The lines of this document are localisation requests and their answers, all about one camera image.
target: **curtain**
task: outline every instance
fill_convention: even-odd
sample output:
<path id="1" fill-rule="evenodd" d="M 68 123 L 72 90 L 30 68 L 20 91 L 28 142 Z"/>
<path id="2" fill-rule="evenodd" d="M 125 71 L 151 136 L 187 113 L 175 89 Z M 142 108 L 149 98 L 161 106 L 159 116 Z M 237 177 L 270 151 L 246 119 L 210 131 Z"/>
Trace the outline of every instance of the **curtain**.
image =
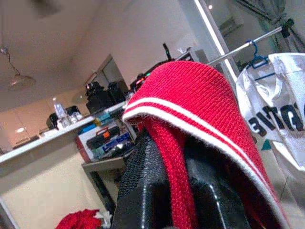
<path id="1" fill-rule="evenodd" d="M 232 2 L 254 15 L 265 32 L 274 30 L 287 22 L 286 0 L 232 0 Z M 275 51 L 305 52 L 305 44 L 297 32 L 292 27 L 288 31 L 290 35 L 286 38 L 281 33 L 272 37 Z"/>

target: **white stripe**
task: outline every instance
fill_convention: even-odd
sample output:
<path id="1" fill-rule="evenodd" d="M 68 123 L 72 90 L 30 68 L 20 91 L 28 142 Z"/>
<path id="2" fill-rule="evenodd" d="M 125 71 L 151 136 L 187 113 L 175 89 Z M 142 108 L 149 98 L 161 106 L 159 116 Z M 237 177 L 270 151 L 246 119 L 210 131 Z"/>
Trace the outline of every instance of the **white stripe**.
<path id="1" fill-rule="evenodd" d="M 262 182 L 259 179 L 258 175 L 244 162 L 244 160 L 232 150 L 227 144 L 223 143 L 219 139 L 215 138 L 214 136 L 196 128 L 193 125 L 188 124 L 184 120 L 169 114 L 161 109 L 152 107 L 152 106 L 141 106 L 137 107 L 131 111 L 126 112 L 123 115 L 123 121 L 126 122 L 128 119 L 133 118 L 137 115 L 153 115 L 156 116 L 168 123 L 180 127 L 184 131 L 188 132 L 191 135 L 194 135 L 201 140 L 215 146 L 216 148 L 220 148 L 224 154 L 230 157 L 236 164 L 238 164 L 242 171 L 248 175 L 249 179 L 254 183 L 254 185 L 260 190 L 260 192 L 264 195 L 266 202 L 269 206 L 273 209 L 274 215 L 277 217 L 279 222 L 282 224 L 283 228 L 289 228 L 289 225 L 284 218 L 278 204 L 275 201 L 274 196 L 272 195 L 269 186 Z"/>
<path id="2" fill-rule="evenodd" d="M 264 181 L 266 184 L 267 182 L 265 181 L 263 175 L 260 173 L 260 171 L 257 169 L 257 167 L 253 164 L 252 160 L 250 160 L 250 158 L 248 157 L 248 155 L 246 153 L 244 153 L 244 151 L 237 145 L 235 144 L 231 139 L 229 139 L 227 136 L 225 136 L 224 134 L 222 134 L 220 131 L 218 131 L 216 128 L 214 128 L 213 126 L 211 126 L 210 124 L 208 124 L 206 121 L 202 120 L 200 117 L 198 117 L 197 115 L 193 114 L 192 112 L 182 108 L 179 105 L 176 105 L 174 103 L 171 103 L 169 101 L 166 101 L 164 99 L 159 99 L 159 98 L 153 98 L 153 97 L 147 97 L 147 98 L 142 98 L 137 100 L 136 102 L 132 103 L 132 104 L 128 104 L 128 106 L 126 107 L 126 111 L 138 104 L 141 103 L 155 103 L 155 104 L 160 104 L 163 106 L 166 106 L 168 108 L 171 108 L 172 110 L 179 112 L 181 114 L 183 114 L 184 116 L 192 119 L 193 121 L 195 121 L 196 123 L 198 123 L 199 125 L 202 125 L 203 127 L 209 129 L 210 131 L 212 131 L 213 133 L 215 133 L 216 135 L 218 135 L 219 137 L 221 137 L 223 140 L 225 140 L 226 142 L 230 143 L 238 152 L 240 152 L 246 159 L 246 161 L 254 168 L 254 170 L 258 173 L 259 177 L 262 179 L 262 181 Z"/>

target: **red towel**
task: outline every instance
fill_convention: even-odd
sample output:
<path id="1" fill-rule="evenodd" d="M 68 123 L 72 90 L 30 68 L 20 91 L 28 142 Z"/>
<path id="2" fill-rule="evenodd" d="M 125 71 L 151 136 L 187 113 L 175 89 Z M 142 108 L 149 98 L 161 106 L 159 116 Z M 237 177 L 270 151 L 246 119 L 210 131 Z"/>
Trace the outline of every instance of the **red towel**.
<path id="1" fill-rule="evenodd" d="M 142 122 L 161 152 L 174 226 L 194 229 L 197 225 L 183 157 L 185 135 L 192 135 L 231 160 L 231 178 L 258 225 L 289 228 L 233 91 L 212 67 L 196 62 L 161 65 L 129 101 L 123 120 Z"/>
<path id="2" fill-rule="evenodd" d="M 87 210 L 71 213 L 63 218 L 56 229 L 97 229 L 101 220 L 94 216 L 99 210 Z"/>

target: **blue hanger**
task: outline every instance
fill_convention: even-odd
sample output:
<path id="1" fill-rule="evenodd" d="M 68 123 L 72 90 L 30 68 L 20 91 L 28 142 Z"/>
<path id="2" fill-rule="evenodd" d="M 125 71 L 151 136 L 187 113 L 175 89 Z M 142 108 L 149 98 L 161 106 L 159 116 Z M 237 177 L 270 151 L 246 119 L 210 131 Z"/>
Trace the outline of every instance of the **blue hanger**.
<path id="1" fill-rule="evenodd" d="M 251 62 L 249 63 L 249 65 L 248 65 L 246 68 L 248 69 L 248 68 L 250 68 L 250 67 L 253 67 L 254 69 L 256 69 L 256 68 L 259 68 L 259 67 L 262 67 L 262 66 L 268 64 L 268 61 L 269 61 L 269 60 L 268 60 L 268 57 L 266 57 L 266 56 L 261 56 L 261 55 L 257 55 L 257 53 L 258 53 L 258 48 L 257 48 L 256 43 L 255 43 L 254 41 L 252 41 L 252 40 L 249 40 L 249 41 L 247 41 L 247 42 L 251 42 L 251 43 L 253 44 L 253 46 L 255 47 L 255 52 L 254 52 L 254 58 L 251 60 Z M 260 78 L 258 78 L 258 79 L 255 79 L 255 81 L 261 80 L 261 79 L 263 79 L 263 78 L 266 78 L 266 77 L 269 77 L 269 76 L 272 76 L 272 75 L 275 75 L 275 73 L 270 73 L 270 74 L 268 74 L 268 75 L 264 75 L 264 76 L 262 76 L 262 77 L 260 77 Z"/>

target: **ceiling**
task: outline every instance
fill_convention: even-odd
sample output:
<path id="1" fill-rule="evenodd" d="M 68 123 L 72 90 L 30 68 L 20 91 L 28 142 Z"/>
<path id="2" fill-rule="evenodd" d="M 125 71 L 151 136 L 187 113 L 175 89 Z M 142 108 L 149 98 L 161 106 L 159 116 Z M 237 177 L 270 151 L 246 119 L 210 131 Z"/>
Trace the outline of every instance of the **ceiling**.
<path id="1" fill-rule="evenodd" d="M 30 0 L 2 0 L 3 44 L 22 74 L 67 70 L 102 0 L 54 1 L 61 11 L 40 18 Z M 1 55 L 0 87 L 13 74 Z"/>

